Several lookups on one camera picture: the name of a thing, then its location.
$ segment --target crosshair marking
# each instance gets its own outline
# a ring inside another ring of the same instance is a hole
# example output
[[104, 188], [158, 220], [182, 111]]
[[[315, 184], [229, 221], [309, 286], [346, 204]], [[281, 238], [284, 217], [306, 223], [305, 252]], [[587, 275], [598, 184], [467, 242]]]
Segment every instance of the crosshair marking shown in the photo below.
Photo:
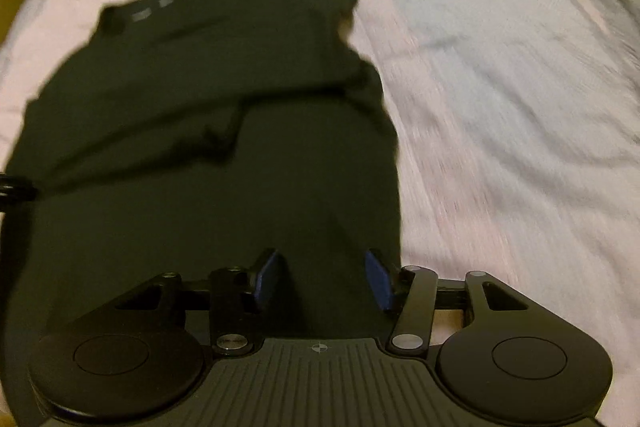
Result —
[[317, 343], [311, 346], [311, 349], [313, 349], [316, 353], [324, 353], [327, 349], [329, 349], [329, 346], [327, 346], [326, 344]]

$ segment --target wrinkled bedsheet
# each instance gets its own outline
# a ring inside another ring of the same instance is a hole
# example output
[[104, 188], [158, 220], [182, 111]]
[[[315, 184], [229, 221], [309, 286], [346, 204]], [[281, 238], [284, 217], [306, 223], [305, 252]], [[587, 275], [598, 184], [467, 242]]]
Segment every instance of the wrinkled bedsheet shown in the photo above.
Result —
[[[124, 1], [27, 0], [0, 54], [0, 162], [26, 101]], [[403, 259], [488, 271], [596, 338], [612, 427], [640, 425], [639, 9], [360, 0], [351, 36], [399, 134]]]

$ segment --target ridged surface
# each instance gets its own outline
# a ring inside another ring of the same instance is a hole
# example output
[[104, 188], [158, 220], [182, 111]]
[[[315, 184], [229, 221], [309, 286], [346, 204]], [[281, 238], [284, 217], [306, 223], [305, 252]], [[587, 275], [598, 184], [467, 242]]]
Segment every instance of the ridged surface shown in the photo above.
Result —
[[[324, 344], [318, 352], [313, 346]], [[60, 427], [55, 420], [43, 427]], [[496, 427], [453, 403], [420, 362], [371, 339], [274, 340], [214, 365], [204, 383], [140, 427]], [[572, 427], [594, 427], [584, 420]]]

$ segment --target black t-shirt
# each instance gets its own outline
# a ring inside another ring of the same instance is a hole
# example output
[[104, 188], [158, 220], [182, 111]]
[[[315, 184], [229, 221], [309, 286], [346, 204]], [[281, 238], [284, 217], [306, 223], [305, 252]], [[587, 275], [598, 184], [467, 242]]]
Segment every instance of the black t-shirt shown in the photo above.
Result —
[[7, 173], [41, 190], [2, 224], [2, 384], [42, 421], [34, 344], [165, 271], [204, 279], [287, 259], [275, 335], [371, 337], [390, 324], [364, 252], [399, 264], [397, 140], [376, 70], [338, 26], [357, 0], [137, 0], [31, 102]]

